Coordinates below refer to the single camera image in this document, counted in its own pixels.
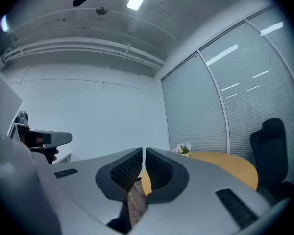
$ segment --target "black mesh grille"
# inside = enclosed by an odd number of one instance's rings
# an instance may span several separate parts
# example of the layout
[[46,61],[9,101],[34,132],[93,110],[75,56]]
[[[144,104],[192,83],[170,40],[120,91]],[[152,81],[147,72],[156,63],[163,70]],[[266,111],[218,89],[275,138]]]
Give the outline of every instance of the black mesh grille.
[[166,185],[173,177],[173,167],[146,150],[146,170],[152,190]]
[[142,153],[139,152],[122,164],[113,168],[110,172],[111,179],[129,192],[142,170],[142,162]]
[[63,178],[72,174],[78,173],[76,169],[68,169],[68,170],[63,170],[63,171],[58,171],[55,172],[54,175],[56,178]]
[[230,189],[219,190],[216,195],[241,229],[257,220],[251,210]]

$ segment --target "black office chair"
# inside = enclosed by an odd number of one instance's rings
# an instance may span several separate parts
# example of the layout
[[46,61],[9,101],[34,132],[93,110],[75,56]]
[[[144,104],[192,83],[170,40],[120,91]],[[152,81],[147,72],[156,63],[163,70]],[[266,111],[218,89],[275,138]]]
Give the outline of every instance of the black office chair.
[[279,118],[263,122],[262,129],[250,135],[255,155],[259,187],[265,187],[275,201],[290,197],[294,185],[282,182],[288,174],[284,124]]

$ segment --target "wooden desk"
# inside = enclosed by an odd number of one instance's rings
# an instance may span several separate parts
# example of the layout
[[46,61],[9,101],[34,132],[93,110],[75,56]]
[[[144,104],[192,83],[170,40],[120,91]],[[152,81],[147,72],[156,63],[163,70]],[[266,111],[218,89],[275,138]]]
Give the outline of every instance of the wooden desk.
[[[255,167],[246,159],[228,153],[212,151],[193,151],[190,158],[200,159],[221,167],[252,189],[258,186],[258,174]],[[151,193],[151,182],[146,170],[142,175],[142,187],[145,195]]]

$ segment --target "white wall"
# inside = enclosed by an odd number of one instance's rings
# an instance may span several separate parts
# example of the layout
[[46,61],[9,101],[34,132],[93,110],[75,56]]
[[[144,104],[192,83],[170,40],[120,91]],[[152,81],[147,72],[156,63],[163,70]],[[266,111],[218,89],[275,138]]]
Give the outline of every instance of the white wall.
[[73,140],[59,147],[59,158],[73,152],[80,159],[134,147],[168,149],[162,88],[152,72],[134,61],[87,52],[33,55],[2,71],[22,98],[30,127],[71,132]]
[[238,0],[223,11],[220,11],[220,13],[195,30],[169,55],[164,66],[157,73],[156,80],[159,81],[159,79],[168,74],[198,47],[231,24],[272,3],[271,0]]

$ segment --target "ceiling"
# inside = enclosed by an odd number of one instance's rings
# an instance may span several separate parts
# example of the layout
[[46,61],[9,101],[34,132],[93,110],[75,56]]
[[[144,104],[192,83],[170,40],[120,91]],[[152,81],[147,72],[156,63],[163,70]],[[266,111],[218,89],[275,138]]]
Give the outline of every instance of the ceiling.
[[[109,40],[165,60],[189,34],[236,0],[144,0],[138,11],[129,0],[19,0],[7,14],[10,32],[0,29],[0,54],[41,40],[87,37]],[[98,6],[108,13],[99,16]]]

